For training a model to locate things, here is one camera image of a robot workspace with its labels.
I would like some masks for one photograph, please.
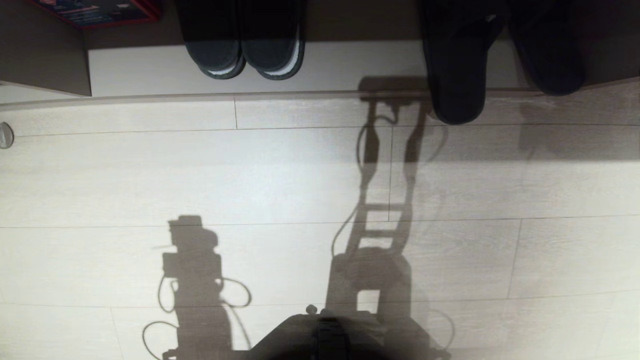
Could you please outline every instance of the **slipper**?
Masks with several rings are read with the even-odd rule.
[[[289,79],[302,66],[307,0],[242,0],[246,61],[270,80]]]
[[[508,20],[504,0],[419,0],[433,109],[451,125],[484,108],[486,61]]]
[[[179,0],[175,2],[187,51],[200,71],[214,79],[230,79],[242,72],[236,0]]]
[[[536,85],[568,95],[585,82],[584,63],[569,24],[570,0],[509,0],[511,38]]]

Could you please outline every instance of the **box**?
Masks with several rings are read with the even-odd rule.
[[[79,29],[157,21],[160,0],[30,0]]]

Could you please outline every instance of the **floor seam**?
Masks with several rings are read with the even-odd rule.
[[[518,226],[518,236],[516,237],[516,249],[513,252],[513,262],[511,264],[511,275],[509,276],[509,290],[507,291],[507,299],[511,299],[511,286],[513,285],[513,273],[516,270],[516,260],[518,259],[518,249],[520,248],[520,235],[522,234],[522,222],[520,219],[520,225]]]
[[[532,123],[532,124],[476,124],[476,125],[464,125],[459,128],[466,127],[483,127],[483,126],[615,126],[615,127],[640,127],[638,124],[545,124],[545,123]],[[413,125],[394,125],[383,127],[415,127]],[[430,124],[423,127],[450,127],[445,124]],[[304,129],[360,129],[362,126],[308,126],[308,127],[248,127],[239,129],[237,126],[237,114],[236,114],[236,128],[230,129],[182,129],[182,130],[137,130],[137,131],[94,131],[91,133],[58,133],[58,134],[40,134],[40,135],[15,135],[16,138],[31,138],[40,136],[68,136],[68,135],[98,135],[98,134],[127,134],[127,133],[186,133],[195,131],[229,131],[229,130],[304,130]]]
[[[236,108],[236,97],[234,96],[234,116],[236,117],[236,130],[238,129],[238,110]]]
[[[389,199],[387,205],[387,221],[391,221],[391,179],[394,165],[394,128],[391,127],[391,151],[389,154]]]
[[[640,214],[627,215],[592,215],[583,217],[539,217],[539,218],[454,218],[454,219],[413,219],[410,222],[473,222],[473,221],[508,221],[508,220],[555,220],[555,219],[583,219],[583,218],[618,218],[618,217],[640,217]],[[380,221],[364,221],[368,223],[388,222]],[[394,222],[406,222],[402,220],[394,220]],[[270,223],[251,223],[251,224],[202,224],[202,226],[276,226],[276,225],[322,225],[322,224],[342,224],[344,221],[327,221],[327,222],[270,222]],[[128,227],[166,227],[166,225],[87,225],[87,226],[0,226],[0,229],[118,229]]]
[[[487,302],[487,301],[517,301],[517,300],[545,300],[545,299],[567,299],[567,298],[579,298],[579,297],[588,297],[588,296],[599,296],[599,295],[617,295],[624,293],[635,293],[640,292],[639,289],[635,290],[621,290],[621,291],[604,291],[601,293],[588,293],[588,294],[577,294],[577,295],[553,295],[553,296],[542,296],[542,297],[516,297],[516,298],[487,298],[487,299],[442,299],[442,300],[414,300],[414,301],[405,301],[405,302],[386,302],[386,304],[391,303],[410,303],[410,304],[437,304],[437,303],[451,303],[451,302]],[[73,306],[73,305],[47,305],[47,304],[19,304],[14,302],[6,302],[6,305],[17,305],[17,306],[41,306],[41,307],[73,307],[79,309],[157,309],[157,306]],[[313,302],[313,304],[324,304],[324,300],[319,302]],[[363,304],[377,304],[376,302],[364,302]],[[309,303],[279,303],[279,304],[251,304],[249,306],[252,307],[266,307],[266,306],[308,306]],[[223,307],[222,305],[214,306],[214,305],[205,305],[205,306],[184,306],[181,308],[199,308],[199,307]]]
[[[120,344],[120,335],[118,335],[118,327],[116,326],[116,319],[113,316],[113,308],[109,308],[109,314],[111,314],[111,323],[113,324],[113,331],[116,335],[116,340],[118,342],[118,348],[120,349],[120,357],[124,360],[124,353],[122,352],[122,345]]]

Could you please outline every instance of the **wooden floor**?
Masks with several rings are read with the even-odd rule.
[[[403,245],[365,256],[353,308],[451,359],[639,358],[639,83],[491,97],[459,127],[409,97],[1,110],[1,359],[247,350],[329,306],[354,238]]]

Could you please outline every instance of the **red box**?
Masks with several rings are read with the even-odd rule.
[[[79,28],[103,28],[158,21],[160,0],[31,0]]]

